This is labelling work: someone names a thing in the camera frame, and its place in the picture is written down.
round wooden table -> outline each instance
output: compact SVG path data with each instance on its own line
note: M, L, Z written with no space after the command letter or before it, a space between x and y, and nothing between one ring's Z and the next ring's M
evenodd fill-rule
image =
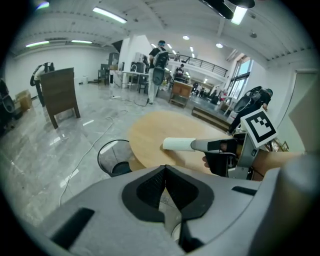
M204 166L203 152L162 149L167 137L196 139L227 139L223 132L209 124L172 111L155 111L142 116L128 132L135 159L130 162L133 171L160 165L181 166L212 174Z

white cylindrical handle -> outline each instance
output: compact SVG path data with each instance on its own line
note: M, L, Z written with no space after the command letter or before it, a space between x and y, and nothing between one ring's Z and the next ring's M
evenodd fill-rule
M177 151L195 151L191 147L191 142L196 138L165 138L163 141L164 150L177 150Z

recessed ceiling light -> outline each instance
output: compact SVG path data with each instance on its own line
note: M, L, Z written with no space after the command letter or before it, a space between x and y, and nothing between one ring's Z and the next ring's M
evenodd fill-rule
M72 40L72 43L83 43L83 44L92 44L91 41L83 41L83 40Z
M231 22L233 24L239 25L241 23L242 19L244 18L247 10L248 9L246 9L246 8L242 8L242 7L237 6L235 8L235 11L234 11L233 18L232 18Z
M33 47L33 46L39 46L44 44L49 44L49 41L34 42L34 43L27 44L25 47Z
M120 22L122 24L127 23L127 21L124 18L121 18L118 15L115 15L115 14L113 14L113 13L107 11L107 10L103 10L103 9L98 8L98 7L95 7L93 9L93 11L95 13L102 14L104 16L107 16L107 17L111 18L111 19L114 19L114 20L116 20L116 21L118 21L118 22Z
M42 8L47 8L47 7L49 7L49 5L50 5L50 3L43 2L36 8L36 10L39 10L39 9L42 9Z

window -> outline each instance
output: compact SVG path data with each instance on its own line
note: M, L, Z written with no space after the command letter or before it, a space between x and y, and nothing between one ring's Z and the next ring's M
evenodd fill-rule
M238 99L243 88L247 83L247 79L250 76L253 60L249 57L243 57L240 59L234 69L233 77L228 87L228 95L235 99Z

glossy marble floor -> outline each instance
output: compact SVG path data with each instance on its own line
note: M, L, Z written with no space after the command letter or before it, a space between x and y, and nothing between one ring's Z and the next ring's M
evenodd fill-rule
M65 111L56 115L59 128L54 129L46 108L35 99L16 127L0 139L1 186L17 215L35 226L58 207L66 179L94 141L113 123L107 117L113 118L113 125L83 158L62 202L110 178L97 164L98 150L112 139L126 139L129 127L139 117L159 110L191 117L190 109L168 104L161 98L156 98L154 105L137 106L130 101L144 105L147 95L135 90L96 84L76 85L75 90L80 119L75 118L72 110ZM110 99L112 95L130 101ZM160 210L177 213L171 201L164 194Z

